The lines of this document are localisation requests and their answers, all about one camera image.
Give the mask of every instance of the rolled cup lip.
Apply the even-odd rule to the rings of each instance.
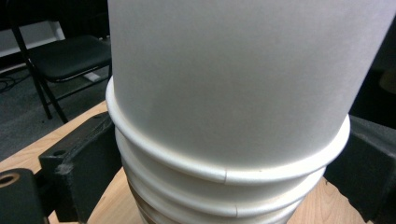
[[[209,215],[209,216],[215,216],[215,217],[226,217],[222,215],[214,215],[214,214],[207,214],[207,213],[202,213],[201,211],[195,210],[193,208],[183,206],[182,204],[175,203],[170,201],[167,198],[161,197],[157,192],[152,190],[149,186],[147,186],[144,182],[142,182],[135,174],[127,174],[128,176],[128,182],[130,183],[130,186],[134,189],[134,192],[137,193],[143,200],[145,200],[148,204],[153,206],[155,209],[157,209],[160,213],[173,217],[174,216],[179,216],[180,214],[184,213],[189,213],[191,212],[196,212],[199,215],[199,217],[202,217],[203,215]],[[271,211],[269,213],[263,213],[263,214],[250,214],[250,216],[243,216],[241,218],[251,218],[253,220],[260,218],[261,216],[266,216],[266,221],[264,223],[274,223],[275,221],[278,221],[279,219],[282,219],[283,217],[286,217],[287,214],[292,213],[296,207],[301,203],[303,199],[298,200],[294,203],[289,204],[288,206],[278,208],[274,211]],[[181,208],[187,208],[186,211],[183,211],[180,213]]]
[[[340,130],[330,144],[307,158],[280,166],[234,169],[181,155],[151,141],[139,132],[118,106],[113,77],[107,84],[106,103],[110,117],[120,132],[153,159],[188,175],[230,185],[260,185],[311,174],[329,164],[341,153],[347,143],[350,129],[349,116],[346,115]]]
[[[321,168],[315,171],[293,188],[285,192],[274,194],[270,198],[260,199],[260,195],[257,195],[257,198],[255,198],[256,201],[243,203],[217,201],[204,195],[191,194],[188,190],[175,189],[172,184],[163,181],[161,178],[158,178],[155,173],[152,173],[150,169],[145,168],[145,165],[149,164],[140,162],[139,159],[134,156],[134,153],[128,150],[129,147],[125,144],[125,141],[127,141],[126,139],[118,134],[116,134],[116,136],[117,143],[120,145],[120,154],[122,156],[125,173],[128,178],[132,178],[131,175],[134,175],[148,188],[151,188],[151,190],[162,195],[167,200],[214,216],[251,217],[275,212],[276,210],[300,201],[318,183],[325,170],[325,168]]]

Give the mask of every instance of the cup rim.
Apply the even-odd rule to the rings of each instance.
[[[154,160],[192,176],[230,185],[260,185],[311,174],[329,164],[341,153],[347,143],[350,130],[349,116],[346,115],[334,139],[326,147],[309,157],[279,166],[236,169],[194,160],[150,141],[120,110],[114,94],[113,77],[107,84],[106,103],[108,113],[122,135]]]

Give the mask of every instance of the carpet floor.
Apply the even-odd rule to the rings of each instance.
[[[95,74],[105,77],[107,71],[105,67]],[[80,77],[49,86],[58,95],[89,82],[87,78]],[[106,84],[104,81],[60,101],[66,117],[71,120],[104,101]],[[26,69],[0,78],[0,161],[63,125],[52,105],[49,110],[52,119],[47,119],[33,79]]]

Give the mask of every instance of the black chair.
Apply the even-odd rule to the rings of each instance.
[[[47,117],[52,118],[49,105],[53,105],[61,120],[66,123],[68,120],[58,101],[101,81],[108,80],[112,74],[111,49],[107,43],[90,35],[67,38],[31,49],[26,48],[19,27],[20,22],[22,22],[19,20],[19,16],[26,8],[26,5],[24,5],[26,2],[29,1],[7,1],[7,14],[11,29],[18,42],[21,55],[33,77],[35,88]],[[55,97],[48,85],[48,82],[66,82],[105,66],[109,66],[107,78],[70,91],[62,96]],[[49,102],[47,102],[44,93],[47,94]]]

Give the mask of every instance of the screw hole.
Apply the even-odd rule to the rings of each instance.
[[[8,186],[14,182],[16,182],[20,178],[20,175],[17,173],[7,174],[0,176],[0,188]]]
[[[64,153],[66,153],[65,150],[59,150],[59,151],[54,152],[52,155],[54,155],[54,156],[62,156]]]

